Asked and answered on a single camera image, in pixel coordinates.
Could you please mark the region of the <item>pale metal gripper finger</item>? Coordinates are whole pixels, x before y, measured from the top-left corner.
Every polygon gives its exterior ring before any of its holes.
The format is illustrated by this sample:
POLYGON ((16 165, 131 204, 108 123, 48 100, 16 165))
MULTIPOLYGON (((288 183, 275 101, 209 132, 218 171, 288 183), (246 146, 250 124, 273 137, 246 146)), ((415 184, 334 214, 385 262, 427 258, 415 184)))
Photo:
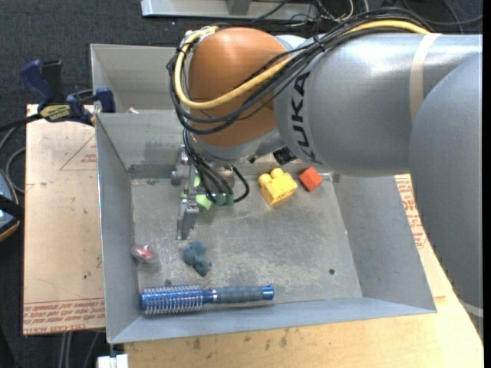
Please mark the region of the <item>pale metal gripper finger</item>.
POLYGON ((176 239, 187 240, 192 229, 194 229, 199 207, 195 200, 183 199, 177 214, 176 239))
POLYGON ((190 169, 189 157, 185 152, 180 152, 177 157, 175 166, 172 168, 171 172, 171 183, 174 186, 182 184, 188 179, 190 169))

